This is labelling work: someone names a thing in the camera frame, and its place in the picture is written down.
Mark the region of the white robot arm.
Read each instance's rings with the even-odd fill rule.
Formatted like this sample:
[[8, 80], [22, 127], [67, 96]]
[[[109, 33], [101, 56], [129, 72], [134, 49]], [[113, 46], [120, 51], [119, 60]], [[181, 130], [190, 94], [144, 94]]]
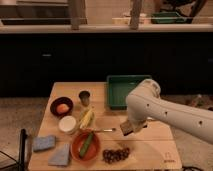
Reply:
[[213, 144], [213, 111], [163, 100], [160, 92], [156, 81], [145, 79], [127, 95], [128, 121], [134, 133], [151, 117]]

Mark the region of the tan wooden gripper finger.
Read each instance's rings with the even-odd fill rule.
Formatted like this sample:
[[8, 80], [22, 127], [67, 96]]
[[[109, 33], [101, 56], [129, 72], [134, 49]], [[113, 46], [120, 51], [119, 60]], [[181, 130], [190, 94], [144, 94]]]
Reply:
[[139, 123], [133, 124], [132, 127], [133, 127], [133, 132], [137, 133], [143, 129], [144, 124], [142, 122], [139, 122]]

